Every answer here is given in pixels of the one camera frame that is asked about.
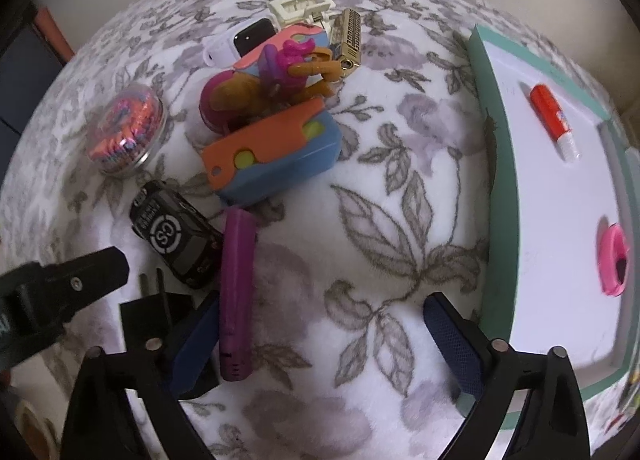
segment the floral blanket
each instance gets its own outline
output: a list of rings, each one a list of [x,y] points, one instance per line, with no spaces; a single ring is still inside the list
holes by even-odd
[[[198,97],[216,72],[204,66],[202,41],[267,1],[141,0],[79,50],[34,113],[0,197],[2,268],[110,245],[131,268],[127,286],[79,313],[44,352],[67,394],[87,348],[124,350],[118,304],[139,297],[139,274],[153,277],[159,265],[130,230],[139,186],[166,180],[223,226],[198,155],[210,141]],[[465,49],[476,23],[523,43],[610,108],[602,88],[546,37],[482,0],[335,2],[364,22],[363,67],[328,101],[343,134],[340,159],[252,208],[260,220],[255,371],[183,404],[218,458],[435,459],[460,426],[454,383],[421,305],[441,290],[464,316],[478,317],[488,165]],[[82,153],[87,122],[133,81],[151,85],[169,111],[163,146],[135,177],[105,178]],[[165,277],[169,290],[185,291]],[[593,446],[616,416],[620,389],[587,403]],[[490,458],[500,458],[509,435],[500,434]]]

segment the gold harmonica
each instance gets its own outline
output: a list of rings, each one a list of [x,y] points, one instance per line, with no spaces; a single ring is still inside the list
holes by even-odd
[[[352,8],[346,8],[335,18],[330,49],[342,66],[342,77],[360,66],[360,15]]]

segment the round transparent container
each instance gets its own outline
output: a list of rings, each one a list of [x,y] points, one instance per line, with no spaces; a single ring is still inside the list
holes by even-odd
[[[165,125],[166,113],[156,93],[130,84],[89,127],[86,155],[104,174],[131,174],[158,150]]]

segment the watch screen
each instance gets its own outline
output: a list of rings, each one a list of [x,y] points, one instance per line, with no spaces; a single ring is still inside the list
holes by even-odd
[[[276,29],[268,18],[262,18],[234,37],[234,45],[240,57],[247,55],[255,47],[276,35]]]

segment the white cap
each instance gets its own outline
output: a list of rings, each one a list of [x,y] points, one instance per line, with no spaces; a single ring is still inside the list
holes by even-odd
[[[575,145],[574,134],[570,130],[560,135],[556,144],[558,144],[558,150],[565,162],[573,162],[580,157],[578,147]]]

